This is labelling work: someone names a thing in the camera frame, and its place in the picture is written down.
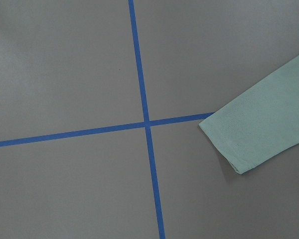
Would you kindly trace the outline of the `olive green long-sleeve shirt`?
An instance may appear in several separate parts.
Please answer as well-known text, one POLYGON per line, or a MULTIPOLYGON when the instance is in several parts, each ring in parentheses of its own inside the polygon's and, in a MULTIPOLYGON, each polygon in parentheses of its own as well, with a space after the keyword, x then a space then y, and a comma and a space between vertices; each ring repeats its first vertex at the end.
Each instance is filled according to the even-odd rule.
POLYGON ((299 144, 299 55, 199 127, 238 174, 299 144))

